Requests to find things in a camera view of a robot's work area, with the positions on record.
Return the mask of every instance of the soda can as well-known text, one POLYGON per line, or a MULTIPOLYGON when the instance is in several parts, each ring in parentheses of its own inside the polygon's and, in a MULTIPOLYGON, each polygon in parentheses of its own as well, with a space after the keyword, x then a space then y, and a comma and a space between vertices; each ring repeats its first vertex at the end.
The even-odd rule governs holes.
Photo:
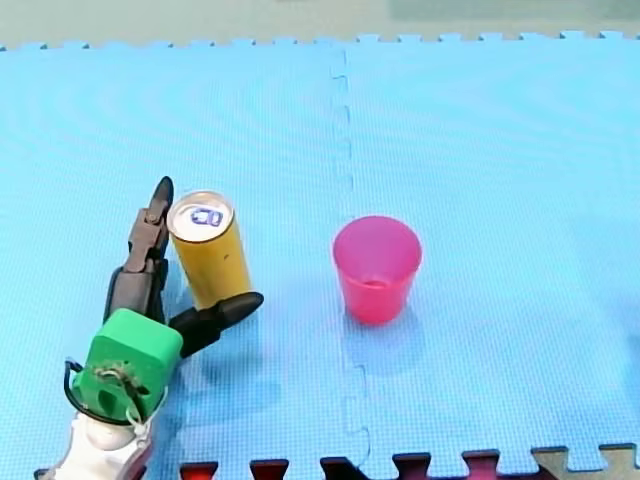
POLYGON ((167 228, 198 310, 251 290, 235 211, 222 195, 184 196, 169 210, 167 228))

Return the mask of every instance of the green gripper part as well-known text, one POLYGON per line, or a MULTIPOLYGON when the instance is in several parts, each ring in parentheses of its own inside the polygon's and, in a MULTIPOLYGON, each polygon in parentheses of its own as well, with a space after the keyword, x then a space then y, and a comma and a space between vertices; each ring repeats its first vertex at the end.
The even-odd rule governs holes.
POLYGON ((72 383, 72 392, 89 411, 114 420, 126 420, 126 410, 137 418, 120 381, 100 376, 105 370, 129 378, 144 411, 153 413, 180 360, 182 336, 172 328, 132 310, 113 312, 91 342, 84 369, 72 383))

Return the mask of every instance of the blue foam mat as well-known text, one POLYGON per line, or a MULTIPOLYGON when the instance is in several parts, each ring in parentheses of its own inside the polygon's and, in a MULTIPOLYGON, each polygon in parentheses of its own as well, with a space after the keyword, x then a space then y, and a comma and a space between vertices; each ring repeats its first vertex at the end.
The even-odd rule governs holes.
MULTIPOLYGON (((3 52, 0 470, 64 453, 62 360, 84 359, 164 174, 234 200, 267 300, 177 373, 150 478, 285 458, 306 479, 327 456, 390 478, 412 452, 452 476, 487 449, 516 473, 554 446, 593 469, 600 444, 636 442, 640 42, 566 37, 3 52), (370 212, 426 247, 377 331, 344 317, 329 258, 370 212)), ((170 255, 175 314, 190 298, 170 255)))
MULTIPOLYGON (((289 460, 292 478, 319 478, 325 455, 364 458, 366 436, 344 419, 351 384, 327 261, 340 226, 332 61, 322 44, 0 58, 1 308, 14 319, 0 374, 11 386, 0 401, 6 478, 30 478, 64 454, 64 358, 84 361, 111 271, 162 175, 176 196, 212 188, 233 199, 266 301, 177 373, 150 478, 204 461, 219 462, 217 479, 247 478, 251 460, 274 457, 289 460)), ((173 249, 170 258, 174 315, 191 299, 173 249)))
POLYGON ((348 213, 426 249, 403 318, 347 323, 371 478, 408 452, 463 476, 487 449, 535 472, 554 446, 598 470, 639 439, 640 42, 565 36, 346 47, 348 213))

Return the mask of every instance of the cable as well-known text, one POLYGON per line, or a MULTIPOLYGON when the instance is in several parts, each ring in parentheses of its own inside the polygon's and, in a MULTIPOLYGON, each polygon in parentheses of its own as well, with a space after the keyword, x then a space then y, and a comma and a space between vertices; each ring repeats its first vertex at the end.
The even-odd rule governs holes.
MULTIPOLYGON (((73 394, 73 392, 71 391, 71 388, 69 386, 69 381, 71 379, 71 371, 73 370, 76 373, 80 373, 82 371, 82 366, 79 363, 76 363, 72 360, 65 360, 64 365, 65 365, 64 394, 67 397, 67 400, 69 401, 69 403, 73 406, 73 408, 75 408, 78 412, 82 413, 83 415, 86 415, 87 417, 93 420, 106 423, 108 425, 116 425, 120 427, 128 427, 131 425, 131 423, 128 420, 117 420, 114 418, 105 417, 98 413, 94 413, 88 410, 87 408, 85 408, 84 406, 82 406, 78 401, 78 399, 73 394)), ((128 378, 124 377, 123 375, 119 374, 118 372, 115 372, 114 370, 108 370, 107 372, 105 373, 107 373, 108 375, 113 375, 116 378, 118 378, 118 380, 124 387, 125 392, 127 393, 127 396, 131 399, 133 405, 138 411, 140 422, 145 423, 147 421, 146 412, 144 411, 145 409, 142 405, 142 402, 140 401, 140 396, 138 395, 138 392, 136 391, 135 387, 131 384, 131 381, 128 378)))

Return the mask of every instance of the can top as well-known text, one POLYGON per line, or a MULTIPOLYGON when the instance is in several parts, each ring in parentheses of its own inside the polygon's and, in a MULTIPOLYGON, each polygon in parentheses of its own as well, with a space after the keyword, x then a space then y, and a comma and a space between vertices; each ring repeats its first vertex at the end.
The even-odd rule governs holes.
POLYGON ((222 195, 192 192, 173 204, 167 214, 167 228, 185 242, 206 242, 227 231, 233 214, 231 203, 222 195))

